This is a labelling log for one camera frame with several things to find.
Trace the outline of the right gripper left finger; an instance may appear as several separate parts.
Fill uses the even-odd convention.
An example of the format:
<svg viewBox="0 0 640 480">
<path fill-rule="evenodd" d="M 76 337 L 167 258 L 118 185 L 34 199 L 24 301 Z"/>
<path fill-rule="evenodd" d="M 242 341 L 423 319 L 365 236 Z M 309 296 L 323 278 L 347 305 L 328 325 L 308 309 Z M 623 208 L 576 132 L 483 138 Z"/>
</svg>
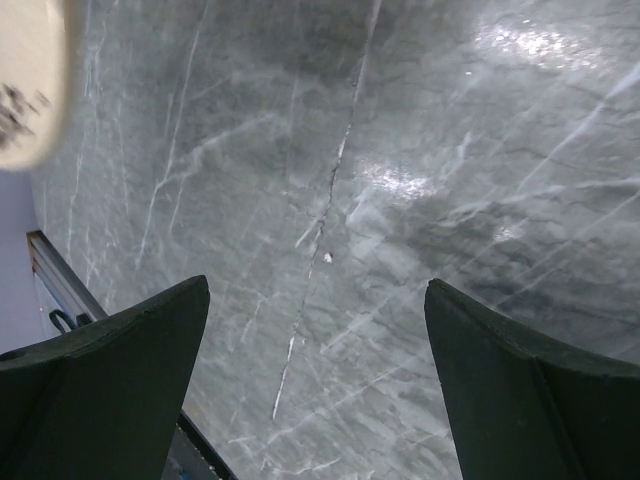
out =
<svg viewBox="0 0 640 480">
<path fill-rule="evenodd" d="M 160 478 L 208 309 L 207 279 L 194 276 L 2 354 L 2 478 Z"/>
</svg>

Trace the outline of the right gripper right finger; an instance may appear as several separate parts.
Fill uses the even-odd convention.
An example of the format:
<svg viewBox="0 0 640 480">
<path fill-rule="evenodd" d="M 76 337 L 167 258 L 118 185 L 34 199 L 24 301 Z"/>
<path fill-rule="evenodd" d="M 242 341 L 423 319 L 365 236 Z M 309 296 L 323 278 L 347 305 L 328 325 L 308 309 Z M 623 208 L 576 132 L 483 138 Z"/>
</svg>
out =
<svg viewBox="0 0 640 480">
<path fill-rule="evenodd" d="M 638 478 L 637 365 L 555 340 L 440 279 L 424 311 L 464 478 Z"/>
</svg>

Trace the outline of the cream plate with black patch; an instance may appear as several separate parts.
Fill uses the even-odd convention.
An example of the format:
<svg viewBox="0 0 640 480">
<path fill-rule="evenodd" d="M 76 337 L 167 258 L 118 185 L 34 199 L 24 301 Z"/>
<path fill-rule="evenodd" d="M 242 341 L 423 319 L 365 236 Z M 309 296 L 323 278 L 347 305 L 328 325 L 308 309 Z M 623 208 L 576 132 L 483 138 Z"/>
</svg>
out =
<svg viewBox="0 0 640 480">
<path fill-rule="evenodd" d="M 1 3 L 1 168 L 42 164 L 63 136 L 79 45 L 80 1 Z"/>
</svg>

